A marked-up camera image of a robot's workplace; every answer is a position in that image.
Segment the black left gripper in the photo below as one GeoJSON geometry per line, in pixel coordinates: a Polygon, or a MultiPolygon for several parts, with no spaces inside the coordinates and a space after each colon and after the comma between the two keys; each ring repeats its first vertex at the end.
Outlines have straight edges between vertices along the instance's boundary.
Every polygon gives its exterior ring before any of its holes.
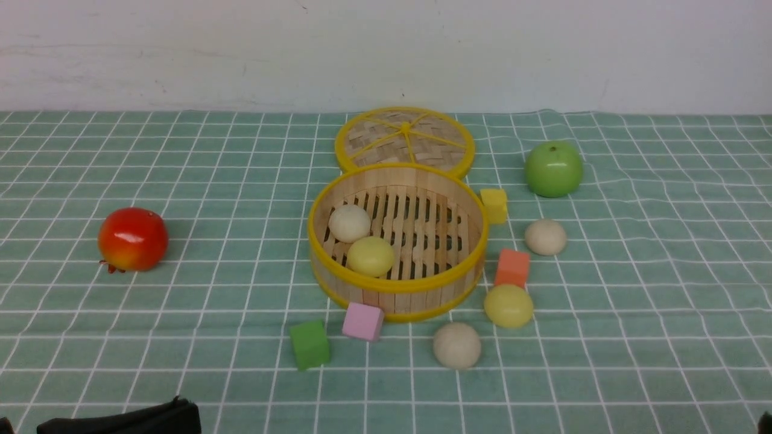
{"type": "Polygon", "coordinates": [[[90,418],[52,418],[38,433],[201,433],[198,406],[179,396],[158,406],[90,418]]]}

